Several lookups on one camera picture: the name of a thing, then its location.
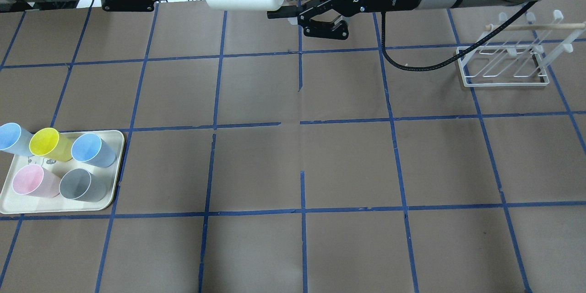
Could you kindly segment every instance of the grid line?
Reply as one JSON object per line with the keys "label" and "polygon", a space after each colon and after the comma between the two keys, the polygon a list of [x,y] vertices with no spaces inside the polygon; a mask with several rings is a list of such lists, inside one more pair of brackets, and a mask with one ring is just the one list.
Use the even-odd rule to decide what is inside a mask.
{"label": "grid line", "polygon": [[14,230],[14,235],[12,236],[12,242],[10,243],[10,248],[8,249],[8,255],[6,256],[4,266],[2,267],[2,274],[0,275],[0,288],[2,287],[2,284],[4,284],[4,277],[6,276],[8,264],[10,263],[12,252],[14,251],[14,246],[16,245],[16,239],[18,239],[18,234],[21,232],[21,225],[24,216],[25,214],[21,214],[18,218],[18,223],[16,224],[16,229]]}
{"label": "grid line", "polygon": [[[0,72],[2,72],[2,69],[4,68],[4,64],[6,64],[6,60],[8,59],[8,55],[10,55],[10,51],[12,50],[12,46],[14,45],[14,42],[16,41],[16,37],[18,35],[18,32],[21,29],[22,26],[22,22],[25,19],[25,15],[27,14],[27,12],[23,12],[22,16],[21,16],[21,20],[18,22],[18,25],[16,26],[16,30],[14,31],[14,34],[12,35],[12,39],[10,40],[10,43],[8,44],[8,48],[6,49],[6,53],[4,54],[4,58],[2,59],[2,63],[0,63]],[[14,235],[12,235],[12,243],[10,244],[10,247],[8,249],[8,253],[6,254],[6,259],[4,260],[4,266],[2,267],[2,274],[0,274],[0,288],[2,287],[2,284],[4,283],[4,276],[6,276],[6,270],[8,270],[8,264],[10,263],[10,259],[12,257],[12,252],[14,251],[14,246],[16,245],[16,239],[18,238],[18,233],[21,230],[21,224],[22,224],[22,219],[24,217],[25,214],[20,214],[20,216],[18,217],[18,223],[16,224],[16,228],[14,230]]]}
{"label": "grid line", "polygon": [[[502,208],[502,203],[496,204],[454,204],[454,205],[413,205],[408,206],[412,210],[465,210],[465,209],[494,209]],[[586,206],[586,201],[528,201],[525,203],[507,203],[509,208],[533,208],[533,207],[575,207]],[[161,217],[223,217],[223,216],[260,216],[274,214],[310,214],[323,212],[402,212],[402,206],[364,206],[364,207],[329,207],[312,209],[270,209],[248,211],[218,211],[218,212],[155,212],[155,213],[123,213],[115,214],[114,218],[161,218]],[[23,221],[33,220],[99,220],[110,218],[108,214],[72,214],[72,215],[26,215]],[[0,217],[2,221],[18,221],[20,216]]]}
{"label": "grid line", "polygon": [[6,65],[6,60],[8,59],[8,55],[10,54],[10,51],[12,50],[12,46],[14,45],[14,41],[16,41],[16,36],[18,35],[18,32],[21,30],[22,22],[25,20],[26,14],[27,14],[26,11],[22,12],[21,20],[18,22],[18,25],[16,26],[16,30],[14,30],[14,34],[12,35],[12,39],[10,39],[10,43],[8,44],[8,48],[6,49],[6,53],[4,54],[4,58],[2,59],[2,63],[0,63],[0,70],[2,70],[2,68],[4,68],[4,66]]}
{"label": "grid line", "polygon": [[[563,40],[544,40],[543,44],[560,43]],[[586,38],[576,39],[574,43],[586,42]],[[501,45],[502,43],[488,43],[488,45]],[[429,44],[429,45],[401,45],[401,46],[387,46],[387,50],[401,50],[401,49],[431,49],[431,48],[455,48],[455,47],[469,47],[471,43],[456,43],[456,44]],[[318,50],[301,50],[301,51],[280,51],[274,53],[243,53],[243,54],[224,54],[223,57],[259,57],[259,56],[281,56],[293,54],[325,54],[325,53],[352,53],[360,51],[378,51],[377,47],[366,48],[352,48],[352,49],[318,49]],[[147,59],[148,62],[156,61],[181,61],[181,60],[201,60],[201,59],[219,59],[220,55],[199,55],[199,56],[178,56],[178,57],[153,57]],[[143,59],[128,59],[128,60],[107,60],[107,61],[86,61],[78,63],[42,63],[42,64],[19,64],[19,65],[5,65],[4,68],[38,68],[48,66],[71,66],[71,65],[96,65],[96,64],[113,64],[113,63],[134,63],[142,62]]]}
{"label": "grid line", "polygon": [[214,173],[214,159],[216,155],[216,134],[212,135],[212,150],[210,151],[210,166],[207,172],[207,190],[206,190],[206,206],[203,212],[203,228],[201,229],[201,249],[199,255],[199,276],[197,279],[197,291],[201,293],[203,290],[203,270],[204,260],[206,256],[207,246],[207,226],[210,217],[210,201],[212,197],[212,178]]}
{"label": "grid line", "polygon": [[119,201],[119,195],[120,195],[120,184],[119,183],[122,181],[122,179],[124,177],[124,170],[126,168],[126,161],[128,160],[128,153],[130,151],[130,141],[132,139],[132,131],[134,129],[134,121],[136,119],[136,111],[138,110],[138,101],[140,99],[140,94],[141,94],[141,89],[142,89],[142,80],[144,79],[145,70],[147,68],[147,66],[146,66],[147,59],[148,59],[149,51],[151,50],[152,37],[155,32],[155,24],[157,22],[158,12],[159,12],[159,5],[157,4],[157,5],[155,5],[155,11],[154,11],[154,14],[152,17],[151,31],[149,33],[148,43],[146,44],[147,48],[146,48],[145,57],[144,57],[144,60],[142,63],[141,75],[140,75],[140,78],[138,79],[138,86],[136,87],[136,97],[134,100],[134,107],[132,108],[132,117],[130,118],[130,130],[128,132],[128,138],[126,139],[126,153],[124,153],[124,160],[123,160],[122,168],[121,168],[120,174],[119,174],[116,195],[115,195],[114,202],[112,205],[112,210],[110,211],[110,216],[109,216],[109,221],[108,221],[108,229],[106,230],[106,235],[105,235],[105,239],[104,239],[104,248],[102,249],[102,256],[101,256],[101,260],[100,260],[100,268],[98,269],[98,276],[96,278],[96,289],[94,290],[95,293],[100,292],[100,286],[102,283],[102,275],[104,274],[104,266],[105,266],[105,262],[106,262],[106,256],[108,254],[109,239],[112,234],[112,228],[114,225],[116,208],[117,208],[118,201]]}
{"label": "grid line", "polygon": [[214,122],[213,129],[217,130],[218,125],[218,107],[220,105],[220,85],[222,83],[222,64],[224,62],[224,44],[226,43],[226,22],[228,22],[228,12],[224,11],[224,20],[222,21],[222,40],[220,41],[220,56],[218,57],[218,75],[216,79],[216,97],[214,99]]}
{"label": "grid line", "polygon": [[301,171],[301,263],[303,270],[303,293],[308,293],[307,278],[307,212],[305,211],[305,170]]}
{"label": "grid line", "polygon": [[402,177],[402,169],[401,169],[401,158],[399,156],[399,148],[397,144],[397,134],[395,129],[395,120],[393,117],[393,108],[391,107],[391,101],[389,97],[389,85],[387,84],[387,73],[385,70],[385,60],[383,59],[383,47],[381,45],[380,40],[380,33],[379,33],[379,22],[376,19],[376,14],[372,14],[374,20],[374,28],[376,30],[376,40],[379,44],[379,60],[380,60],[380,69],[382,73],[383,79],[383,87],[385,88],[385,100],[387,102],[387,111],[389,112],[389,123],[391,128],[391,138],[393,139],[393,151],[395,155],[395,163],[397,166],[397,176],[399,181],[399,191],[401,193],[401,205],[403,211],[403,219],[405,224],[405,234],[407,240],[407,251],[409,253],[409,263],[411,266],[411,275],[413,280],[413,289],[415,293],[419,293],[419,282],[417,280],[417,269],[415,266],[415,255],[413,253],[413,242],[411,239],[411,225],[409,224],[409,207],[407,205],[407,197],[405,195],[405,185],[403,182]]}
{"label": "grid line", "polygon": [[[539,37],[537,35],[537,32],[535,30],[532,30],[531,32],[533,33],[533,36],[535,37],[535,39],[539,41]],[[555,76],[555,72],[553,70],[553,67],[551,67],[551,64],[548,65],[548,70],[551,74],[551,80],[553,80],[553,82],[555,84],[555,88],[557,88],[557,91],[559,93],[559,97],[561,97],[561,101],[564,104],[565,111],[567,111],[565,114],[567,114],[570,117],[570,120],[572,122],[572,126],[574,126],[574,130],[576,131],[576,134],[578,135],[578,140],[580,141],[580,145],[582,145],[582,150],[584,151],[584,154],[586,155],[586,143],[584,143],[584,138],[582,138],[582,132],[580,132],[580,127],[578,127],[578,123],[576,122],[576,119],[574,118],[574,113],[572,112],[572,109],[570,108],[570,104],[568,103],[567,99],[565,98],[564,92],[561,90],[561,85],[559,84],[559,81],[557,80],[557,77]]]}
{"label": "grid line", "polygon": [[[456,29],[456,24],[454,24],[454,18],[452,17],[452,11],[450,9],[446,9],[446,11],[448,12],[448,17],[450,18],[450,25],[452,26],[452,32],[454,33],[454,37],[456,38],[456,42],[460,43],[460,37],[458,36],[458,30]],[[466,74],[469,76],[467,66],[464,67],[464,70],[466,71]],[[515,251],[515,257],[517,259],[517,264],[519,266],[519,272],[521,273],[521,280],[523,281],[523,286],[525,287],[525,291],[527,293],[532,293],[531,287],[529,286],[529,280],[527,279],[527,274],[525,272],[525,265],[523,265],[523,258],[521,257],[521,251],[519,250],[519,244],[517,243],[517,236],[515,235],[515,228],[513,227],[513,221],[511,220],[509,208],[507,206],[505,192],[503,191],[503,186],[500,181],[499,170],[496,166],[496,160],[494,158],[494,153],[492,152],[492,147],[490,145],[490,139],[488,137],[488,131],[486,130],[486,125],[484,122],[484,117],[482,115],[480,103],[478,102],[478,97],[477,97],[476,91],[473,87],[470,88],[470,93],[472,93],[472,98],[474,100],[474,106],[477,110],[478,120],[480,122],[481,130],[482,130],[482,135],[484,136],[484,141],[486,143],[486,150],[488,151],[490,164],[492,165],[492,171],[494,173],[494,180],[496,181],[496,186],[498,188],[499,195],[500,195],[500,201],[502,203],[502,207],[505,212],[505,218],[506,218],[507,226],[509,228],[511,242],[513,243],[513,250]]]}
{"label": "grid line", "polygon": [[[113,207],[111,210],[110,215],[101,215],[101,214],[89,214],[89,215],[64,215],[64,216],[27,216],[25,214],[20,214],[19,216],[8,216],[8,217],[0,217],[0,221],[17,221],[17,227],[15,230],[15,233],[13,235],[13,239],[12,239],[12,243],[10,246],[10,249],[8,251],[8,255],[6,257],[5,260],[5,264],[4,264],[4,268],[2,270],[2,274],[0,275],[0,287],[2,285],[2,282],[4,280],[4,276],[6,273],[6,270],[8,268],[9,265],[9,261],[11,258],[11,254],[13,252],[14,246],[16,244],[16,240],[21,228],[21,224],[23,221],[25,220],[74,220],[74,219],[105,219],[108,218],[109,219],[109,226],[107,229],[107,233],[106,233],[106,237],[105,237],[105,242],[104,242],[104,249],[103,249],[103,253],[102,253],[102,257],[101,257],[101,262],[100,262],[100,269],[98,272],[98,278],[97,278],[97,282],[96,282],[96,292],[98,292],[100,290],[100,284],[101,284],[101,276],[103,274],[103,269],[104,269],[104,264],[105,264],[105,258],[107,255],[107,249],[108,249],[108,244],[109,244],[109,237],[111,235],[111,230],[112,230],[112,226],[113,226],[113,221],[116,218],[158,218],[158,217],[204,217],[204,228],[202,231],[202,248],[201,248],[201,266],[200,266],[200,276],[199,276],[199,292],[201,292],[201,285],[202,285],[202,281],[203,281],[203,258],[205,255],[205,244],[206,244],[206,239],[207,239],[207,220],[209,218],[209,216],[252,216],[252,215],[265,215],[265,214],[289,214],[289,213],[300,213],[302,216],[302,243],[303,243],[303,272],[304,272],[304,293],[307,293],[308,291],[308,287],[307,287],[307,252],[306,252],[306,214],[307,213],[312,213],[312,212],[404,212],[404,219],[405,219],[405,226],[406,226],[406,237],[407,237],[407,244],[408,244],[408,252],[410,254],[410,263],[411,263],[411,268],[412,268],[412,277],[413,277],[413,281],[414,281],[414,289],[416,292],[418,292],[418,282],[417,282],[417,274],[416,274],[416,268],[415,268],[415,260],[414,260],[414,254],[412,251],[412,242],[411,242],[411,233],[410,233],[410,225],[409,225],[409,221],[408,221],[408,211],[409,210],[454,210],[454,209],[491,209],[491,208],[503,208],[505,210],[505,215],[507,217],[507,224],[509,225],[509,230],[511,231],[511,238],[513,239],[513,245],[515,248],[515,253],[517,254],[517,261],[519,262],[519,266],[521,268],[521,275],[524,276],[523,280],[524,280],[524,284],[526,289],[530,292],[529,289],[529,284],[527,283],[526,280],[526,276],[525,276],[525,270],[523,269],[523,264],[521,261],[521,255],[519,253],[519,249],[518,246],[516,245],[516,239],[515,239],[515,233],[512,227],[512,223],[510,221],[510,215],[509,215],[509,207],[557,207],[557,206],[565,206],[565,207],[572,207],[572,206],[586,206],[586,201],[545,201],[545,202],[529,202],[529,203],[507,203],[505,200],[505,196],[504,193],[502,192],[502,186],[500,186],[500,179],[498,179],[497,183],[498,183],[498,187],[499,187],[499,192],[502,195],[502,203],[500,204],[480,204],[480,205],[429,205],[429,206],[409,206],[407,205],[407,201],[406,201],[406,197],[405,197],[405,192],[404,192],[404,184],[402,182],[402,172],[401,172],[401,165],[400,165],[400,158],[399,158],[399,153],[398,153],[398,147],[397,147],[397,138],[395,135],[395,128],[394,128],[394,122],[395,121],[400,121],[400,120],[436,120],[436,119],[464,119],[464,118],[477,118],[480,120],[481,122],[481,126],[483,128],[483,134],[485,135],[485,141],[487,144],[487,148],[489,150],[489,154],[491,155],[491,162],[494,166],[494,173],[495,176],[498,176],[498,171],[496,169],[496,162],[494,161],[494,156],[492,155],[492,149],[490,149],[490,142],[488,140],[488,133],[486,132],[486,128],[483,124],[483,118],[506,118],[506,117],[518,117],[518,116],[555,116],[555,115],[569,115],[574,128],[578,134],[578,138],[580,139],[580,142],[582,144],[582,147],[584,148],[584,152],[586,153],[586,146],[584,144],[584,139],[582,138],[581,134],[580,134],[580,130],[578,129],[578,126],[576,124],[576,121],[573,117],[573,115],[585,115],[586,111],[571,111],[569,105],[567,104],[567,101],[565,99],[565,96],[563,95],[563,92],[561,90],[561,86],[559,85],[557,79],[555,78],[555,74],[553,72],[553,70],[551,69],[551,67],[549,67],[549,70],[552,74],[552,78],[556,84],[556,87],[559,91],[560,96],[563,99],[564,105],[567,109],[567,112],[535,112],[535,113],[530,113],[530,114],[482,114],[481,109],[479,107],[479,104],[477,102],[477,97],[475,95],[475,91],[471,88],[471,93],[473,94],[473,98],[475,99],[475,105],[477,106],[477,115],[456,115],[456,116],[413,116],[413,117],[398,117],[398,118],[394,118],[393,117],[393,113],[392,113],[392,109],[391,109],[391,104],[390,104],[390,99],[389,99],[389,89],[387,86],[387,80],[386,80],[386,73],[385,73],[385,63],[383,61],[382,55],[381,55],[381,50],[380,50],[380,35],[379,35],[379,28],[378,28],[378,23],[377,23],[377,18],[375,17],[375,14],[373,14],[373,20],[374,20],[374,25],[375,25],[375,29],[376,29],[376,36],[377,36],[377,41],[379,43],[379,47],[378,48],[359,48],[359,49],[323,49],[323,50],[308,50],[308,51],[303,51],[302,49],[302,31],[301,29],[299,29],[298,34],[299,34],[299,41],[298,41],[298,46],[299,49],[298,51],[288,51],[288,52],[276,52],[276,53],[250,53],[250,54],[230,54],[230,55],[224,55],[223,53],[223,48],[224,48],[224,41],[225,41],[225,37],[226,37],[226,20],[227,20],[227,15],[228,12],[224,12],[224,18],[223,18],[223,23],[222,23],[222,43],[220,45],[220,54],[219,55],[205,55],[205,56],[186,56],[186,57],[165,57],[165,58],[153,58],[153,59],[149,59],[148,55],[149,55],[149,49],[151,46],[151,42],[152,42],[152,36],[153,36],[153,32],[154,32],[154,28],[155,28],[155,21],[157,19],[157,11],[158,11],[158,5],[155,7],[155,13],[153,16],[153,22],[152,22],[152,26],[151,26],[151,32],[149,35],[149,41],[148,41],[148,45],[147,45],[147,50],[145,53],[145,57],[143,59],[129,59],[129,60],[113,60],[113,61],[88,61],[88,62],[79,62],[76,63],[76,57],[77,57],[77,53],[79,51],[79,47],[80,44],[82,42],[82,38],[84,36],[84,32],[86,30],[87,24],[88,24],[88,20],[90,17],[92,9],[88,9],[88,14],[86,16],[86,21],[84,22],[84,26],[82,28],[81,31],[81,35],[80,38],[78,40],[77,43],[77,47],[76,50],[74,52],[73,55],[73,59],[71,60],[71,63],[48,63],[48,64],[29,64],[29,65],[5,65],[6,60],[8,58],[9,52],[13,46],[13,43],[16,40],[17,37],[17,33],[19,32],[21,25],[23,23],[23,20],[25,18],[25,14],[26,12],[23,12],[21,19],[18,23],[18,26],[16,28],[16,31],[12,37],[12,40],[9,44],[9,47],[6,51],[6,54],[4,55],[4,58],[2,60],[2,63],[0,64],[0,71],[3,68],[35,68],[35,67],[49,67],[49,66],[61,66],[61,65],[65,65],[68,66],[68,73],[67,73],[67,77],[65,78],[65,82],[63,85],[63,89],[61,90],[61,95],[59,98],[59,101],[57,103],[57,107],[56,107],[56,111],[55,114],[53,116],[53,120],[52,120],[52,124],[51,126],[54,125],[54,122],[57,118],[57,114],[60,108],[60,104],[61,101],[63,99],[63,95],[65,93],[65,89],[67,87],[67,82],[69,80],[69,77],[71,76],[71,70],[73,69],[73,66],[76,65],[96,65],[96,64],[112,64],[112,63],[132,63],[132,62],[142,62],[143,66],[142,66],[142,70],[141,70],[141,76],[139,79],[139,84],[137,87],[137,92],[136,92],[136,100],[135,100],[135,104],[134,104],[134,109],[133,109],[133,114],[132,114],[132,119],[131,119],[131,123],[130,123],[130,128],[123,128],[123,129],[119,129],[120,131],[123,132],[128,132],[128,139],[126,140],[126,145],[125,145],[125,149],[126,149],[126,153],[124,153],[124,160],[123,160],[123,164],[121,167],[121,172],[120,172],[120,177],[119,177],[119,182],[122,180],[123,178],[123,174],[124,174],[124,168],[126,165],[126,158],[128,156],[128,150],[130,148],[130,139],[132,137],[132,133],[133,132],[137,132],[137,131],[154,131],[154,130],[201,130],[201,129],[213,129],[213,130],[217,130],[220,128],[241,128],[241,127],[257,127],[257,126],[277,126],[280,125],[280,122],[268,122],[268,123],[255,123],[255,124],[226,124],[226,125],[218,125],[217,124],[217,112],[218,112],[218,101],[219,101],[219,92],[220,92],[220,81],[221,81],[221,73],[222,73],[222,60],[224,58],[236,58],[236,57],[257,57],[257,56],[273,56],[273,55],[289,55],[289,54],[298,54],[299,55],[299,90],[301,90],[302,86],[303,86],[303,75],[302,75],[302,55],[304,54],[321,54],[321,53],[344,53],[344,52],[357,52],[357,51],[379,51],[379,57],[380,57],[380,61],[381,61],[381,72],[382,72],[382,77],[383,77],[383,85],[385,87],[385,98],[387,101],[387,110],[389,111],[389,118],[370,118],[370,119],[334,119],[334,120],[307,120],[307,121],[301,121],[300,124],[301,125],[314,125],[314,124],[343,124],[343,123],[353,123],[353,122],[389,122],[390,126],[391,126],[391,136],[393,139],[393,147],[394,147],[394,151],[395,151],[395,156],[396,156],[396,165],[397,165],[397,170],[398,170],[398,177],[399,177],[399,185],[400,185],[400,190],[401,190],[401,194],[402,194],[402,205],[401,206],[381,206],[381,207],[339,207],[339,208],[317,208],[317,209],[306,209],[305,207],[305,172],[301,172],[301,209],[278,209],[278,210],[255,210],[255,211],[242,211],[242,212],[209,212],[209,202],[210,202],[210,198],[211,198],[211,184],[212,184],[212,172],[213,172],[213,159],[214,159],[214,149],[215,149],[215,143],[216,143],[216,134],[213,134],[213,141],[212,141],[212,151],[211,151],[211,163],[210,163],[210,169],[209,169],[209,182],[208,182],[208,188],[207,188],[207,194],[206,194],[206,210],[205,212],[172,212],[172,213],[149,213],[149,214],[116,214],[116,207],[117,207],[117,201],[119,199],[119,193],[120,193],[120,185],[119,182],[117,184],[117,191],[116,191],[116,196],[115,196],[115,200],[113,202]],[[452,29],[454,30],[455,36],[456,36],[456,44],[432,44],[432,45],[406,45],[406,46],[395,46],[395,47],[386,47],[386,49],[389,50],[393,50],[393,49],[431,49],[431,48],[451,48],[451,47],[458,47],[458,46],[466,46],[466,45],[471,45],[471,44],[461,44],[458,36],[457,36],[457,31],[456,31],[456,27],[454,26],[454,22],[453,19],[451,17],[451,13],[450,10],[448,10],[448,15],[450,16],[450,23],[452,24]],[[575,42],[584,42],[586,41],[586,38],[584,39],[578,39]],[[559,43],[561,42],[561,40],[546,40],[544,41],[544,43]],[[145,67],[147,65],[147,63],[149,61],[174,61],[174,60],[197,60],[197,59],[218,59],[218,76],[217,76],[217,84],[216,84],[216,99],[215,99],[215,103],[214,103],[214,124],[213,125],[207,125],[207,126],[169,126],[169,127],[153,127],[153,128],[134,128],[134,120],[136,119],[136,110],[138,107],[138,101],[140,99],[140,92],[141,92],[141,86],[142,86],[142,80],[144,78],[144,73],[145,73]]]}
{"label": "grid line", "polygon": [[90,15],[92,14],[92,8],[88,8],[86,14],[86,20],[83,22],[83,28],[81,28],[81,34],[79,39],[77,40],[77,45],[75,47],[75,51],[73,52],[73,58],[71,59],[71,63],[67,66],[67,76],[65,76],[65,82],[63,82],[63,88],[61,89],[61,94],[59,95],[59,100],[57,101],[57,106],[55,107],[55,112],[53,114],[53,119],[51,120],[51,127],[55,126],[55,121],[57,120],[57,114],[59,113],[59,109],[61,108],[61,102],[63,101],[63,97],[65,96],[65,90],[67,89],[67,83],[69,82],[69,78],[71,78],[71,71],[73,70],[73,65],[75,64],[75,59],[77,58],[77,53],[79,52],[79,47],[81,46],[81,42],[83,40],[84,34],[86,34],[87,24],[90,21]]}

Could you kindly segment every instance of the tray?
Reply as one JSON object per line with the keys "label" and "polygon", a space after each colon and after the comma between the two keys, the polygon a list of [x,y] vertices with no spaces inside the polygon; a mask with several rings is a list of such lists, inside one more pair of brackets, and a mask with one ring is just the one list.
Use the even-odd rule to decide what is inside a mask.
{"label": "tray", "polygon": [[[102,138],[108,145],[112,147],[116,153],[116,160],[108,168],[99,168],[89,164],[78,162],[71,159],[68,162],[55,162],[51,159],[46,159],[39,156],[24,157],[14,156],[8,176],[4,181],[4,187],[0,193],[0,212],[4,214],[21,214],[29,212],[80,212],[80,211],[97,211],[108,207],[114,199],[114,191],[116,182],[120,171],[120,163],[123,158],[124,151],[124,134],[118,130],[100,130],[97,132],[71,132],[62,133],[67,138],[75,141],[78,137],[85,133],[95,133]],[[105,179],[109,188],[104,198],[95,203],[88,201],[71,201],[65,199],[61,195],[53,198],[33,197],[31,195],[17,195],[12,190],[12,179],[19,169],[23,168],[29,163],[40,164],[42,167],[50,170],[60,178],[75,168],[83,168],[88,172]]]}

